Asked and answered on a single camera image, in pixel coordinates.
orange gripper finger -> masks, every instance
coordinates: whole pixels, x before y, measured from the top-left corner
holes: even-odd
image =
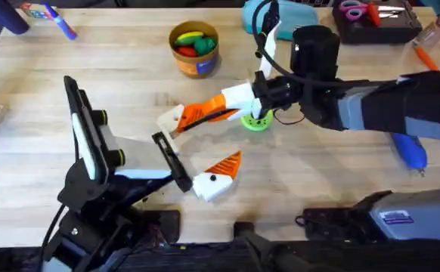
[[[205,116],[208,116],[212,113],[217,113],[222,110],[226,110],[225,97],[223,96],[223,94],[216,95],[215,97],[212,97],[212,99],[206,101],[203,104],[187,105],[184,108],[183,113],[181,114],[180,122],[178,123],[176,131],[183,132],[186,126],[191,125],[192,123],[202,119]],[[215,122],[225,120],[235,112],[236,111],[231,111],[209,121]]]
[[[241,152],[237,151],[235,154],[230,155],[228,158],[223,159],[221,162],[205,170],[205,173],[229,175],[233,179],[237,176],[242,161],[241,155]]]

pink scissors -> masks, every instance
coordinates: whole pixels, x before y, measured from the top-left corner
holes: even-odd
[[[350,21],[357,20],[367,13],[368,4],[358,0],[345,0],[339,4],[339,10],[345,12],[346,18]],[[378,6],[378,11],[388,11],[388,13],[379,14],[380,18],[394,17],[395,14],[404,11],[403,7]]]

pen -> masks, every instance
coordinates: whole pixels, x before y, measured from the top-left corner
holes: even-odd
[[[418,58],[431,70],[438,71],[438,66],[433,62],[432,58],[423,50],[423,48],[418,45],[416,42],[413,43],[413,47],[415,52],[417,53]]]
[[[53,9],[49,4],[44,4],[48,13],[54,18],[54,22],[62,29],[62,32],[66,35],[69,40],[74,40],[77,38],[77,34],[70,28],[66,21]]]

orange marker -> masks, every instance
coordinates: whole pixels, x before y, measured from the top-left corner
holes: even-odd
[[[418,58],[420,58],[423,63],[432,71],[438,71],[437,64],[433,62],[433,60],[430,58],[430,56],[425,53],[423,48],[421,48],[419,45],[414,44],[415,52],[417,53]]]

red toy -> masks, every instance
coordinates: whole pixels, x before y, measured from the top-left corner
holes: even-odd
[[[197,52],[190,46],[181,46],[176,49],[179,54],[184,55],[185,57],[196,57]]]

